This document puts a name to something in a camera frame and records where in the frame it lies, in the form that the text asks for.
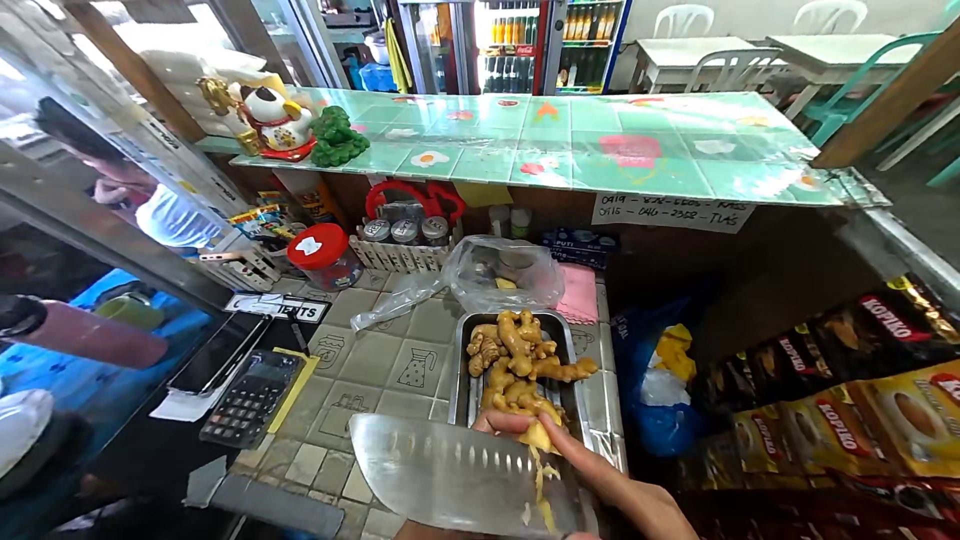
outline handwritten note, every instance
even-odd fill
[[[747,203],[597,193],[592,223],[636,223],[736,234],[755,208]]]

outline green mug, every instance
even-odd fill
[[[152,331],[163,323],[163,311],[150,307],[150,299],[136,293],[111,298],[93,312],[145,331]]]

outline tiled countertop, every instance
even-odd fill
[[[343,107],[371,147],[339,167],[238,156],[230,163],[482,184],[791,206],[875,201],[759,94],[412,96],[294,88]]]
[[[327,293],[284,279],[274,292],[333,303],[309,340],[321,362],[276,435],[243,451],[230,471],[306,497],[335,504],[346,516],[338,539],[392,538],[404,519],[372,494],[353,457],[348,421],[356,412],[446,422],[452,387],[454,329],[463,314],[447,293],[413,311],[354,334],[353,315],[390,295],[400,274],[367,269],[356,286]],[[600,322],[570,325],[577,356],[592,356],[601,371],[576,382],[586,390],[594,447],[625,470],[623,428],[616,393],[606,289],[597,284]]]

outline white plastic chair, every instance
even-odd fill
[[[852,13],[855,19],[853,26],[847,32],[838,32],[837,23],[840,17]],[[804,25],[800,19],[808,17]],[[821,36],[824,34],[852,34],[867,17],[867,5],[859,0],[814,0],[803,4],[793,18],[794,34]]]
[[[700,77],[700,70],[710,61],[722,60],[723,64],[707,66],[719,67],[720,75],[715,81],[706,83],[706,88],[698,88],[707,92],[739,92],[763,83],[762,75],[771,69],[771,64],[780,55],[781,50],[774,47],[755,47],[753,49],[735,49],[719,51],[705,55],[697,66],[693,68],[690,82],[686,84],[684,93],[693,91]]]
[[[698,17],[707,20],[707,27],[701,36],[705,36],[713,26],[713,10],[700,4],[681,4],[680,6],[670,6],[657,13],[657,22],[654,23],[653,37],[657,37],[657,30],[660,29],[660,23],[667,19],[665,37],[687,37],[693,21]]]

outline white wall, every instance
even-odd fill
[[[915,34],[941,30],[946,25],[944,7],[948,0],[862,0],[870,11],[858,34]],[[709,6],[715,14],[708,36],[736,36],[763,39],[792,34],[793,17],[807,0],[634,0],[627,17],[623,43],[652,37],[657,13],[667,6],[696,3]],[[628,48],[613,71],[611,89],[630,86],[636,65],[636,46]]]

